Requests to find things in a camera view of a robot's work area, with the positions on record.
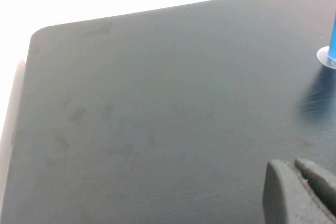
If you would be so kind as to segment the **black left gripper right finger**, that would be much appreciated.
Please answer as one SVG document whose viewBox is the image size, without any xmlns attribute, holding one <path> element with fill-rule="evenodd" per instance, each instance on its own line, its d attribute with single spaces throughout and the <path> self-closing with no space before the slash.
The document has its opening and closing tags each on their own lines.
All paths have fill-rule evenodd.
<svg viewBox="0 0 336 224">
<path fill-rule="evenodd" d="M 305 158 L 295 159 L 294 164 L 317 198 L 330 212 L 335 212 L 335 175 Z"/>
</svg>

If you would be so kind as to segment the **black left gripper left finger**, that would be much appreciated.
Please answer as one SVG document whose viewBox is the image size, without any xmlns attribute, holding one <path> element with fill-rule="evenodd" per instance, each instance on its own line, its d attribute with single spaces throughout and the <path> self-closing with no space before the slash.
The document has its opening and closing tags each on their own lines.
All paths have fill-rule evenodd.
<svg viewBox="0 0 336 224">
<path fill-rule="evenodd" d="M 284 160 L 268 162 L 262 196 L 266 223 L 335 223 L 301 172 Z"/>
</svg>

